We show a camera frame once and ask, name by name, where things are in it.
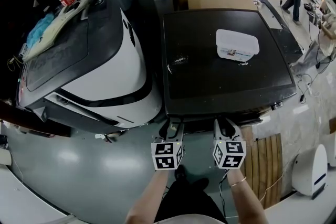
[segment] wrist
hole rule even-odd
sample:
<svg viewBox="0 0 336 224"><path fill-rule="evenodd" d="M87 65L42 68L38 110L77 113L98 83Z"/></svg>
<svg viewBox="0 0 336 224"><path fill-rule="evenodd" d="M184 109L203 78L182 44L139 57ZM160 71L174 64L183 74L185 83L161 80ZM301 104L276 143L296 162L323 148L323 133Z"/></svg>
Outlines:
<svg viewBox="0 0 336 224"><path fill-rule="evenodd" d="M236 184L244 179L243 174L241 173L240 169L231 169L227 173L227 180L229 185Z"/></svg>

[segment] wooden board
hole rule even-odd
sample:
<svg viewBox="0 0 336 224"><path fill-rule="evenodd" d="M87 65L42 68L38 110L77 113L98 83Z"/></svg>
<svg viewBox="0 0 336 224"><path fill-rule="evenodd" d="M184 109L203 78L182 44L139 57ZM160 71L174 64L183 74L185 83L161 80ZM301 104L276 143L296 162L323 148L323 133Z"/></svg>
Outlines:
<svg viewBox="0 0 336 224"><path fill-rule="evenodd" d="M245 176L245 160L241 164L240 171L242 172L243 176Z"/></svg>
<svg viewBox="0 0 336 224"><path fill-rule="evenodd" d="M252 146L254 142L253 130L251 126L242 127L241 128L241 135L246 142L246 146Z"/></svg>
<svg viewBox="0 0 336 224"><path fill-rule="evenodd" d="M265 191L267 179L267 156L266 156L266 140L261 139L258 141L259 152L259 195L261 204L265 207Z"/></svg>
<svg viewBox="0 0 336 224"><path fill-rule="evenodd" d="M279 179L278 176L278 147L277 147L277 137L275 135L271 136L272 145L272 188L269 190L271 192L271 206L277 203L277 185L275 182Z"/></svg>
<svg viewBox="0 0 336 224"><path fill-rule="evenodd" d="M251 153L251 147L246 146L246 157L245 157L245 176L246 176L246 182L249 184L249 186L252 188L252 153Z"/></svg>
<svg viewBox="0 0 336 224"><path fill-rule="evenodd" d="M267 157L267 167L266 167L266 188L269 188L272 185L272 143L271 138L266 138L266 157ZM270 207L271 205L271 191L268 190L265 195L265 208Z"/></svg>
<svg viewBox="0 0 336 224"><path fill-rule="evenodd" d="M281 143L281 134L277 134L277 153L278 153L278 177L282 176L282 143ZM282 179L277 183L277 202L281 199L282 191Z"/></svg>
<svg viewBox="0 0 336 224"><path fill-rule="evenodd" d="M252 154L252 190L255 195L259 195L259 154L258 154L258 142L254 142L251 147Z"/></svg>

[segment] white plastic container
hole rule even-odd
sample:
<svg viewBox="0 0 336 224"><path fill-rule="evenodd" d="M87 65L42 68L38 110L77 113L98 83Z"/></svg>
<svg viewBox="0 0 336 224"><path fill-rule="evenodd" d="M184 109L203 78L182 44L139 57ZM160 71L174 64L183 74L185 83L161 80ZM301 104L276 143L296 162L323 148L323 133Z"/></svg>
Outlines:
<svg viewBox="0 0 336 224"><path fill-rule="evenodd" d="M296 157L292 172L292 186L298 192L312 196L326 182L327 174L327 153L321 144Z"/></svg>
<svg viewBox="0 0 336 224"><path fill-rule="evenodd" d="M336 167L336 133L323 136L322 144L327 151L328 163L330 166Z"/></svg>
<svg viewBox="0 0 336 224"><path fill-rule="evenodd" d="M219 57L246 62L259 53L259 42L254 36L218 29L216 45Z"/></svg>

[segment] floor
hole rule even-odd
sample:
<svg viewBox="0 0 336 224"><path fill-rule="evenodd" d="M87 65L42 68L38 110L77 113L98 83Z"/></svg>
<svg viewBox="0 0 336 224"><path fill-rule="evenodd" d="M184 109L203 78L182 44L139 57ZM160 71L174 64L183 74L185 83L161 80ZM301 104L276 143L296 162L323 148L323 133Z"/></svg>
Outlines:
<svg viewBox="0 0 336 224"><path fill-rule="evenodd" d="M282 15L280 0L269 1ZM290 15L284 16L297 41L308 49L310 39L306 31L295 25ZM314 78L317 71L312 68L308 73ZM317 145L320 137L329 133L329 119L336 116L335 82L336 63L332 62L307 91L305 104L299 103L300 94L297 94L282 108L265 115L262 124L253 126L255 138L281 133L285 168L283 195L291 191L291 164L295 156ZM151 124L130 130L112 144L96 140L91 133L77 131L72 138L44 138L15 129L3 132L8 135L10 150L24 175L24 182L34 191L88 223L121 224L154 172L150 143L160 127L160 124ZM189 180L208 177L211 183L206 192L221 208L218 183L223 173L213 168L212 134L187 135L184 144L183 164ZM17 166L12 169L21 178ZM226 184L224 197L226 214L232 217L228 221L237 223Z"/></svg>

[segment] gray floor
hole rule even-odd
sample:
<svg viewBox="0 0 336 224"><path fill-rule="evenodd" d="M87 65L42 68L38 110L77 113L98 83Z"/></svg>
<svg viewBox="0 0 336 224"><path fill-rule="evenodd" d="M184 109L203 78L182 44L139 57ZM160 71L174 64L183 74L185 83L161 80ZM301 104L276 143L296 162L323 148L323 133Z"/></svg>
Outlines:
<svg viewBox="0 0 336 224"><path fill-rule="evenodd" d="M153 175L150 145L160 127L152 124L130 130L112 144L83 132L75 132L72 138L45 138L6 128L2 132L8 135L9 150L24 182L35 192L83 221L110 224L123 223ZM212 134L185 136L182 163L191 182L210 179L206 192L221 208L218 183L223 172L213 168L212 139ZM20 177L17 167L12 168ZM226 183L223 189L226 214L236 216ZM237 218L229 220L237 223Z"/></svg>

